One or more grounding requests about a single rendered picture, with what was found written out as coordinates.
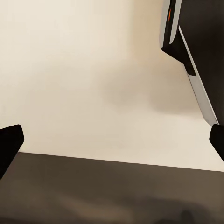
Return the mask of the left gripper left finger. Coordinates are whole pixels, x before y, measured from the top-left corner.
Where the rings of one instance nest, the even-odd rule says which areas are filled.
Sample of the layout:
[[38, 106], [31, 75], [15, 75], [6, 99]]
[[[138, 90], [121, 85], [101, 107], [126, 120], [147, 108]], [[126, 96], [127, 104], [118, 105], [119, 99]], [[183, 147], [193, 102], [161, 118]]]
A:
[[0, 180], [24, 142], [20, 124], [0, 129]]

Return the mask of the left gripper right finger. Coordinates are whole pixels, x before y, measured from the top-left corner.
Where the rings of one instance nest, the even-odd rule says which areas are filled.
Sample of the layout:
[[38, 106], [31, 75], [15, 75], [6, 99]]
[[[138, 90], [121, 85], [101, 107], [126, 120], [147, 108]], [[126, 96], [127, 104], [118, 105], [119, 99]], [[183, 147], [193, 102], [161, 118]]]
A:
[[209, 141], [224, 162], [224, 126], [214, 124], [211, 128]]

